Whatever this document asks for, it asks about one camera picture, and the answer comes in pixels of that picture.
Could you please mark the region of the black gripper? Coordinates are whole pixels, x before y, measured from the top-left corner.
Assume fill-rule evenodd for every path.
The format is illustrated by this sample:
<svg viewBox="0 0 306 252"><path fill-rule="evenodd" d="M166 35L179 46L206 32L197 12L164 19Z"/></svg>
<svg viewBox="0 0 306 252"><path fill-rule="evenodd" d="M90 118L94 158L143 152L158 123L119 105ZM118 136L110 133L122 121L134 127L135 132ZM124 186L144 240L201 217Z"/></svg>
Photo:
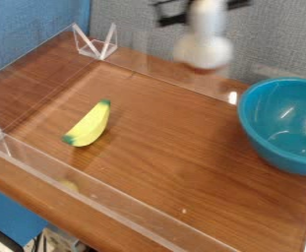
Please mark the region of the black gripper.
<svg viewBox="0 0 306 252"><path fill-rule="evenodd" d="M151 0L151 7L155 11L155 21L159 28L189 23L189 12L195 0ZM181 8L175 13L167 11L171 4L179 4ZM226 0L223 7L227 11L237 10L253 5L253 0Z"/></svg>

